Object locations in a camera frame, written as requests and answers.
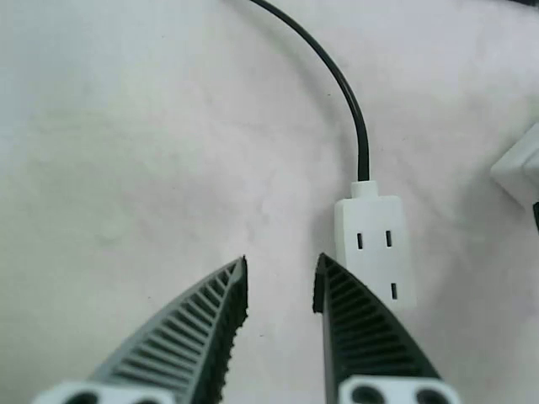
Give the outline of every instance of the screw hole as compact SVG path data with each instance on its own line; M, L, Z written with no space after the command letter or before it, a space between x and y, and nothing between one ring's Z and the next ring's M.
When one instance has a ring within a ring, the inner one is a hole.
M384 397L374 387L362 385L352 391L352 401L357 404L384 404Z
M449 404L447 399L438 391L423 389L417 395L419 404Z
M91 391L77 393L65 402L65 404L97 404L98 397Z

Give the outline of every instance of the power outlet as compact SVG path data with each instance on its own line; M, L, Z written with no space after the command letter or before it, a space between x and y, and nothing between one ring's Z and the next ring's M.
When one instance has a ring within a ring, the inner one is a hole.
M375 181L352 184L335 205L337 261L388 308L417 305L403 202L379 196Z

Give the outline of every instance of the white fabric surface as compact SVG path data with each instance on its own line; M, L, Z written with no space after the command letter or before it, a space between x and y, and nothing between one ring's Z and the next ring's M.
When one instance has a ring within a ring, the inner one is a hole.
M407 209L400 317L468 403L536 402L539 252L488 169L539 118L539 15L496 0L275 0L360 100ZM0 401L83 379L241 254L225 403L324 402L311 313L355 134L322 62L245 0L0 8Z

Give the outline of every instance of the black cable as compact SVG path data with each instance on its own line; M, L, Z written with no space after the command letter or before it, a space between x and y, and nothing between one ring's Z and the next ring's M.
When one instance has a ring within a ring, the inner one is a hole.
M359 181L369 180L369 140L367 138L367 129L365 127L365 121L363 120L363 114L361 108L355 99L352 88L344 78L343 73L339 70L335 62L329 57L328 53L322 48L318 42L311 37L311 35L305 31L296 21L291 17L280 11L277 7L269 4L265 0L250 0L251 2L258 4L261 8L272 13L275 17L294 29L317 53L323 60L325 65L331 71L331 74L335 77L337 84L343 92L346 102L350 107L350 112L354 118L355 132L357 134L358 144L358 164L357 164L357 178Z

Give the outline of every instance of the white plug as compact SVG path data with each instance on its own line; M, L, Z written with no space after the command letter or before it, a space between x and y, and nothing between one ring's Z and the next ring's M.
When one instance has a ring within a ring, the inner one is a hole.
M376 181L352 183L335 205L337 261L390 310L414 307L414 271L403 202L379 196Z
M490 174L528 211L539 202L539 124L492 166Z

